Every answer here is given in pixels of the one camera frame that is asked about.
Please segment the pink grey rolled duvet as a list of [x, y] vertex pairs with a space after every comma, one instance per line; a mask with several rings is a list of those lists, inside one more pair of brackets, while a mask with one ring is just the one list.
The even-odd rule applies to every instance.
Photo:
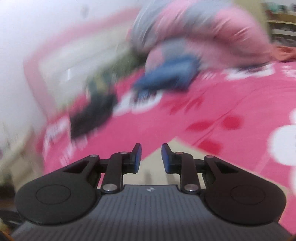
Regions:
[[188, 55], [204, 68], [247, 67], [271, 59], [266, 31], [231, 1], [150, 1], [138, 13], [129, 41], [147, 54], [147, 71]]

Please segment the beige fabric garment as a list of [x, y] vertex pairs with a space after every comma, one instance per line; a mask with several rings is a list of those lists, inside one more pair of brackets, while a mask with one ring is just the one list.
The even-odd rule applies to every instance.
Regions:
[[[181, 151], [191, 154], [197, 159], [203, 158], [207, 151], [203, 151], [198, 147], [189, 145], [189, 143], [174, 138], [169, 141], [169, 146], [172, 151]], [[99, 142], [93, 146], [93, 150], [99, 154], [101, 158], [108, 158], [111, 154], [119, 151], [131, 151], [133, 144], [119, 145], [111, 147], [109, 143], [104, 144]], [[180, 184], [178, 175], [167, 174], [164, 169], [163, 161], [161, 158], [161, 148], [153, 147], [148, 149], [145, 144], [142, 144], [142, 158], [140, 161], [139, 172], [137, 174], [126, 174], [123, 177], [124, 184], [141, 184], [141, 185], [165, 185], [165, 184]]]

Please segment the pink white headboard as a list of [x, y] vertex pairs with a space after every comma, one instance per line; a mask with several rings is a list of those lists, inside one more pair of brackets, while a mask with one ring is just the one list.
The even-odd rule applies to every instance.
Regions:
[[89, 75], [130, 50], [128, 30], [138, 8], [73, 25], [47, 39], [23, 63], [26, 80], [46, 118], [79, 94]]

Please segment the olive patterned pillow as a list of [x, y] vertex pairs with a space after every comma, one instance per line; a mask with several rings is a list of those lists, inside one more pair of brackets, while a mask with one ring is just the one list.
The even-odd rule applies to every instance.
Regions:
[[107, 95], [114, 84], [144, 66], [146, 60], [147, 54], [138, 53], [134, 49], [123, 51], [114, 60], [99, 67], [95, 73], [88, 76], [86, 93], [91, 98], [98, 94]]

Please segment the cluttered white shelf desk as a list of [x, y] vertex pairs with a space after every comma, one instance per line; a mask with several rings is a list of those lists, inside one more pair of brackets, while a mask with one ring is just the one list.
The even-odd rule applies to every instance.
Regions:
[[264, 1], [269, 35], [274, 44], [295, 47], [295, 3]]

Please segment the blue folded garment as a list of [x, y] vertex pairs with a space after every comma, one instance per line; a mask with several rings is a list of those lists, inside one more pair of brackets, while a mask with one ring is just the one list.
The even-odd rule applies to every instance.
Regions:
[[200, 66], [200, 60], [191, 55], [168, 60], [156, 69], [147, 71], [134, 83], [133, 88], [137, 91], [184, 91], [199, 74]]

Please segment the pink floral bed sheet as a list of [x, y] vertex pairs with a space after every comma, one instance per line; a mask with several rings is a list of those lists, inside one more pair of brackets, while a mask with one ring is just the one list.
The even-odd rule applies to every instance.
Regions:
[[50, 120], [37, 145], [44, 172], [96, 154], [99, 142], [151, 150], [180, 138], [283, 188], [287, 205], [280, 223], [295, 232], [295, 63], [203, 71], [188, 91], [134, 100], [132, 85], [141, 75], [132, 73], [115, 86], [113, 116], [86, 136], [71, 140], [69, 121], [88, 103], [86, 93]]

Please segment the black crumpled garment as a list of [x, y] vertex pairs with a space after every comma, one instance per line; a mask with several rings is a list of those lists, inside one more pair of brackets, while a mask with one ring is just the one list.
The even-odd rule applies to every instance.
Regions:
[[86, 107], [70, 117], [71, 139], [86, 135], [103, 125], [111, 117], [116, 104], [117, 96], [115, 93], [93, 94]]

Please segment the salmon cloth on bed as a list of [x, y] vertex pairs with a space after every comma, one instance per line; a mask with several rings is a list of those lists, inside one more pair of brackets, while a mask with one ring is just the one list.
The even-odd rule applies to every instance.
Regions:
[[273, 58], [280, 62], [295, 62], [296, 47], [274, 46]]

